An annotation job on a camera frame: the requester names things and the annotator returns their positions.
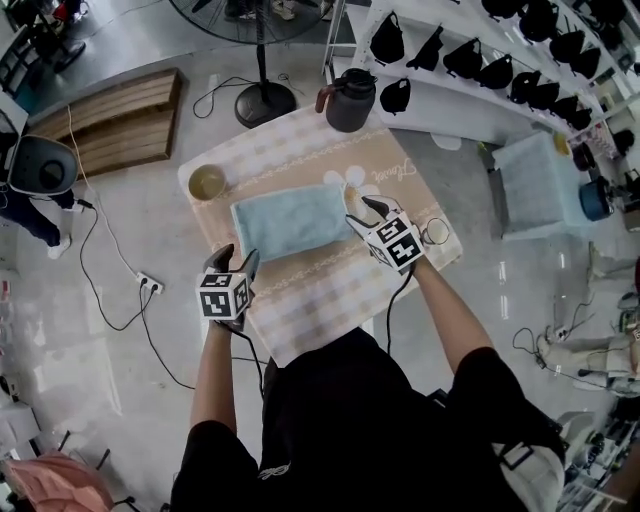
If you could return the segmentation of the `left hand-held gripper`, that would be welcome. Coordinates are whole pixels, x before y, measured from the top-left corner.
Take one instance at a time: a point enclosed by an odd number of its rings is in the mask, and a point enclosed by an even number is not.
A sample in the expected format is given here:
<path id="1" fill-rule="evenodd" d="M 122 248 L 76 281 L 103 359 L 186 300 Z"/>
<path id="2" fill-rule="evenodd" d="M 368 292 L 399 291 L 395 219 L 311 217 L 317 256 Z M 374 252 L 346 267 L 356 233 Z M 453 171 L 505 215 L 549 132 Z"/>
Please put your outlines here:
<path id="1" fill-rule="evenodd" d="M 202 319 L 242 332 L 255 297 L 252 285 L 260 265 L 260 254 L 253 249 L 239 269 L 229 270 L 233 255 L 232 243 L 213 253 L 203 265 L 195 292 Z"/>

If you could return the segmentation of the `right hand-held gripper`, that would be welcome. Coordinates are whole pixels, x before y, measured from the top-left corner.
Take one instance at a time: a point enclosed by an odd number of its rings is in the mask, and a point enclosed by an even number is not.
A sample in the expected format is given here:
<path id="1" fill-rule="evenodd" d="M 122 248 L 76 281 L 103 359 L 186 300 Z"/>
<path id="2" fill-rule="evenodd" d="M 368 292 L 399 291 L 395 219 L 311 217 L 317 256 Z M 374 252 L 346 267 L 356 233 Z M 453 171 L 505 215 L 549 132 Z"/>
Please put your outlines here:
<path id="1" fill-rule="evenodd" d="M 407 213 L 402 211 L 400 204 L 391 197 L 365 195 L 362 201 L 386 221 L 370 224 L 347 214 L 347 224 L 366 242 L 379 263 L 404 274 L 418 259 L 426 255 L 417 227 Z"/>

